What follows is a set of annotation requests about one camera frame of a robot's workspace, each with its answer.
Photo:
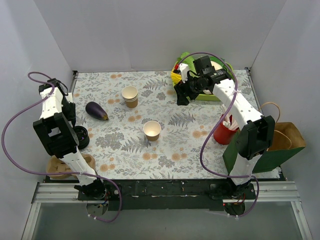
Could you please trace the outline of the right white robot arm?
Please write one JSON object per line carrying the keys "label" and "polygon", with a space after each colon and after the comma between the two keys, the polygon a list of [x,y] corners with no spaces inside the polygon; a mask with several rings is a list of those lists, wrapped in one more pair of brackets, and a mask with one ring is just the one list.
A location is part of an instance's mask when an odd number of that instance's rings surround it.
{"label": "right white robot arm", "polygon": [[215,69],[210,54],[193,61],[194,70],[180,60],[173,71],[180,74],[181,80],[174,85],[177,105],[187,106],[204,90],[210,91],[226,107],[223,117],[232,115],[238,125],[236,156],[231,171],[226,175],[229,183],[226,194],[237,199],[248,188],[253,178],[253,170],[265,151],[272,145],[276,121],[272,116],[264,116],[256,110],[238,90],[238,80],[227,63]]}

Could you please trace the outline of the aluminium frame rail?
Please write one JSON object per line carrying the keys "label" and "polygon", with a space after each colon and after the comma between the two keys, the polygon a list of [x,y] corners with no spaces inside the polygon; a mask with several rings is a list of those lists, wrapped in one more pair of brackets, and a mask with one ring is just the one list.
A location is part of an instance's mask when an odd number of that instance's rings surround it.
{"label": "aluminium frame rail", "polygon": [[293,181],[252,182],[235,197],[221,179],[118,180],[108,200],[73,181],[36,187],[24,240],[311,240]]}

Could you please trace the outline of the floral patterned table mat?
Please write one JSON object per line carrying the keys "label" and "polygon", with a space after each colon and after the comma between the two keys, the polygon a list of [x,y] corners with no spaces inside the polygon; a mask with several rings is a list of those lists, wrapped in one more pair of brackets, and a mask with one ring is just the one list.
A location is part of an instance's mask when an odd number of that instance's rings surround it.
{"label": "floral patterned table mat", "polygon": [[[129,108],[122,90],[133,86],[138,104]],[[80,73],[73,91],[76,123],[88,130],[83,150],[95,159],[95,170],[108,179],[211,179],[227,174],[225,146],[209,137],[225,109],[218,101],[177,105],[169,71]],[[99,104],[108,120],[86,112]],[[147,140],[148,121],[161,125],[156,141]]]}

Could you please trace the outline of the brown paper coffee cup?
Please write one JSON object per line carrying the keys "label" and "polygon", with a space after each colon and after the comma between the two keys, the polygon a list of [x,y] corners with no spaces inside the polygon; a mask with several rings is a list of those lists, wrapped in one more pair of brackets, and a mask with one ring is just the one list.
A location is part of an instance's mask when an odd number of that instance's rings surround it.
{"label": "brown paper coffee cup", "polygon": [[161,130],[161,125],[154,120],[146,122],[143,126],[143,132],[147,140],[151,142],[158,140]]}

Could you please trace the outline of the yellow napa cabbage leaf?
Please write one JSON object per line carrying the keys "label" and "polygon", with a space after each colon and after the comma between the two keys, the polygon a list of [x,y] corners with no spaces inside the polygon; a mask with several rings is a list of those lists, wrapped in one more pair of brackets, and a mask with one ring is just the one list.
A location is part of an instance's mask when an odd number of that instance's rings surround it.
{"label": "yellow napa cabbage leaf", "polygon": [[178,84],[182,80],[182,76],[180,75],[179,71],[176,69],[173,69],[170,73],[173,85]]}

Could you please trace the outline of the stack of black lids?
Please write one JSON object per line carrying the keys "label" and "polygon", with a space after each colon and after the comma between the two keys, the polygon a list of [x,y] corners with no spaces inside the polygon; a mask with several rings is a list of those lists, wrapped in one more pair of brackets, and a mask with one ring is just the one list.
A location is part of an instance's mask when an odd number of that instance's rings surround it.
{"label": "stack of black lids", "polygon": [[83,126],[75,126],[73,130],[76,133],[76,136],[79,141],[78,149],[79,150],[85,149],[90,143],[88,130]]}

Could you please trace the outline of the brown cardboard cup carrier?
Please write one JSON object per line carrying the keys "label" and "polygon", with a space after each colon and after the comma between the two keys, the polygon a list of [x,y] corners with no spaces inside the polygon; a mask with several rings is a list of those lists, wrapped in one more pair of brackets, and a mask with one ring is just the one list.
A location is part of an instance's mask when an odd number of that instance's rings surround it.
{"label": "brown cardboard cup carrier", "polygon": [[[90,154],[81,154],[82,157],[84,158],[84,160],[86,161],[86,163],[92,168],[92,169],[96,169],[96,161],[94,159],[94,157]],[[61,174],[61,173],[69,173],[72,172],[72,170],[70,169],[70,167],[65,164],[62,160],[58,159],[56,156],[52,156],[50,158],[50,160],[47,163],[46,166],[46,173],[59,173],[58,175],[49,175],[49,177],[51,179],[54,180],[64,180],[67,179],[68,177],[70,177],[70,174]]]}

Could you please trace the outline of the stack of paper cups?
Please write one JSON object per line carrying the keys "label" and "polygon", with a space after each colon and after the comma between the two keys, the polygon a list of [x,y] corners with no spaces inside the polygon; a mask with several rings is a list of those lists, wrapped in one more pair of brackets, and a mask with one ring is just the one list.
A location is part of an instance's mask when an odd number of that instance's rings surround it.
{"label": "stack of paper cups", "polygon": [[138,90],[134,86],[126,86],[121,91],[122,98],[128,108],[135,108],[138,105]]}

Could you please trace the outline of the white radish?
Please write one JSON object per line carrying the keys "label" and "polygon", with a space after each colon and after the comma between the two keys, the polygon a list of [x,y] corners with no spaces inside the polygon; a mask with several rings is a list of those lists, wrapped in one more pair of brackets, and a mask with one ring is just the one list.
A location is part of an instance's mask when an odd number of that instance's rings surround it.
{"label": "white radish", "polygon": [[212,66],[212,71],[214,73],[225,73],[226,69],[223,68],[219,63],[215,62],[215,61],[210,61],[211,66]]}

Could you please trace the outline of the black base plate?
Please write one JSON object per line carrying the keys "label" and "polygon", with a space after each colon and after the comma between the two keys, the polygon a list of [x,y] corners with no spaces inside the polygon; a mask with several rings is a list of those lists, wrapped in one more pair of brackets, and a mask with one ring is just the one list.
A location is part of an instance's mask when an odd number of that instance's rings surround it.
{"label": "black base plate", "polygon": [[241,215],[246,204],[288,202],[295,188],[287,181],[251,181],[243,194],[226,194],[227,179],[136,179],[105,182],[106,197],[94,199],[75,189],[75,181],[45,182],[37,187],[37,203],[85,203],[102,212],[118,210],[209,210]]}

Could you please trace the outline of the purple eggplant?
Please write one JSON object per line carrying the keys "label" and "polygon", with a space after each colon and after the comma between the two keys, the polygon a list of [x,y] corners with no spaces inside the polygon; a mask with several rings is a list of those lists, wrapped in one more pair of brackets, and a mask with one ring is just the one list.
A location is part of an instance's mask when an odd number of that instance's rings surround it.
{"label": "purple eggplant", "polygon": [[94,119],[97,119],[100,121],[109,120],[108,114],[105,112],[105,110],[98,103],[94,101],[88,102],[86,104],[85,111],[87,112],[88,115],[90,115]]}

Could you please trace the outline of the green napa cabbage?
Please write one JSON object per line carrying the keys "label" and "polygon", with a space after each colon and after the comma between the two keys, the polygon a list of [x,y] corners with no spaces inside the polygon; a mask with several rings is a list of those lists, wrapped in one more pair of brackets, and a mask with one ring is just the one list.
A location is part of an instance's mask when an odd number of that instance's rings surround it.
{"label": "green napa cabbage", "polygon": [[[180,57],[177,58],[177,62],[179,63],[181,59],[184,59],[187,55],[189,55],[189,52],[183,52]],[[182,63],[187,64],[189,69],[193,72],[196,72],[195,66],[194,66],[194,58],[193,56],[187,57]]]}

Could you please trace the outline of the red straw holder cup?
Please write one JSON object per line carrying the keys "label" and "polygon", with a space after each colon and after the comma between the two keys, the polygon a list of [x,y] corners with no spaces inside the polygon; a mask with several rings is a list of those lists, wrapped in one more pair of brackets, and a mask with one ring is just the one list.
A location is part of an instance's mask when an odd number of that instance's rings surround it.
{"label": "red straw holder cup", "polygon": [[213,133],[214,140],[221,145],[228,145],[238,130],[229,130],[222,122]]}

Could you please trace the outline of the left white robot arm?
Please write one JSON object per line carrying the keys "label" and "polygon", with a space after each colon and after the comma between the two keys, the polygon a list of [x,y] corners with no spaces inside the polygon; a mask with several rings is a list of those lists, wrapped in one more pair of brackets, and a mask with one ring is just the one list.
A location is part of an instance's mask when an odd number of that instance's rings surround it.
{"label": "left white robot arm", "polygon": [[33,128],[50,156],[65,163],[79,184],[75,189],[87,197],[101,200],[107,189],[97,173],[79,151],[80,141],[74,130],[76,124],[76,105],[73,94],[63,91],[62,82],[51,78],[38,88],[43,100],[39,120]]}

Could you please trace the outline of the brown and green paper bag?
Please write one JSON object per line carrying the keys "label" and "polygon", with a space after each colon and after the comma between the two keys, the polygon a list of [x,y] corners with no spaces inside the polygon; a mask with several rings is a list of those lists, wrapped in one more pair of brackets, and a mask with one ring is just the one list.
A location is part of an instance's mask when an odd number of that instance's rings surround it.
{"label": "brown and green paper bag", "polygon": [[272,116],[248,108],[233,115],[239,130],[222,155],[231,176],[270,172],[306,147],[292,122],[276,122]]}

